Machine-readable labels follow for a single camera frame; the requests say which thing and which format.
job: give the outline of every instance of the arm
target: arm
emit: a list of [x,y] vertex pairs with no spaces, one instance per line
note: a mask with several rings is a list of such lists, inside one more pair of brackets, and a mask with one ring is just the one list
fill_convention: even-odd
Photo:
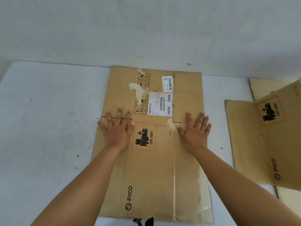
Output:
[[107,192],[111,173],[120,152],[126,148],[134,123],[128,112],[121,121],[122,109],[113,124],[107,112],[108,128],[98,123],[105,136],[105,147],[93,161],[70,182],[31,224],[94,225]]
[[199,162],[237,225],[301,225],[301,218],[261,186],[251,181],[207,148],[211,124],[201,113],[187,130],[177,125],[183,144]]

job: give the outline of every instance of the person's left arm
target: person's left arm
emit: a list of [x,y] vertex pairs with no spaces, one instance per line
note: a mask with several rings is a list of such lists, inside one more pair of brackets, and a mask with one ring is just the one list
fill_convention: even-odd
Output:
[[108,127],[98,126],[105,136],[105,147],[92,162],[71,181],[31,224],[94,225],[107,192],[111,173],[120,152],[126,148],[134,129],[129,111],[123,120],[122,108],[115,123],[107,112]]

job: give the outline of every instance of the circular logo icon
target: circular logo icon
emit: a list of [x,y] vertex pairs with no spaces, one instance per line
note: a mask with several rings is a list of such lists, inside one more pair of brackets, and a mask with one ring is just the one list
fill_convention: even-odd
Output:
[[277,180],[280,180],[280,175],[279,174],[274,174],[274,178]]
[[132,208],[132,205],[131,205],[131,203],[126,203],[126,210],[130,210]]

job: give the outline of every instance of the person's right arm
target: person's right arm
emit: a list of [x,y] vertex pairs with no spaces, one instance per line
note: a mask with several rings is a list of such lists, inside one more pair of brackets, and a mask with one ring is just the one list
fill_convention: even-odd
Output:
[[195,125],[186,113],[187,129],[177,125],[183,144],[204,170],[237,225],[301,225],[301,218],[257,183],[207,148],[211,124],[201,113]]

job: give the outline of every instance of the hand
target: hand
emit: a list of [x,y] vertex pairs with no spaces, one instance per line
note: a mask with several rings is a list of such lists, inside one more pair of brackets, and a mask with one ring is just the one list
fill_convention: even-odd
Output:
[[186,112],[186,123],[187,130],[185,131],[183,127],[177,125],[180,137],[183,141],[184,147],[193,156],[195,152],[202,148],[207,148],[207,138],[211,129],[211,123],[208,123],[209,117],[204,117],[204,113],[200,113],[198,120],[193,126],[191,114]]
[[98,126],[104,134],[104,147],[115,148],[119,153],[127,147],[135,125],[130,119],[131,111],[121,120],[122,112],[122,108],[119,108],[115,123],[112,121],[111,112],[107,112],[107,128],[98,121]]

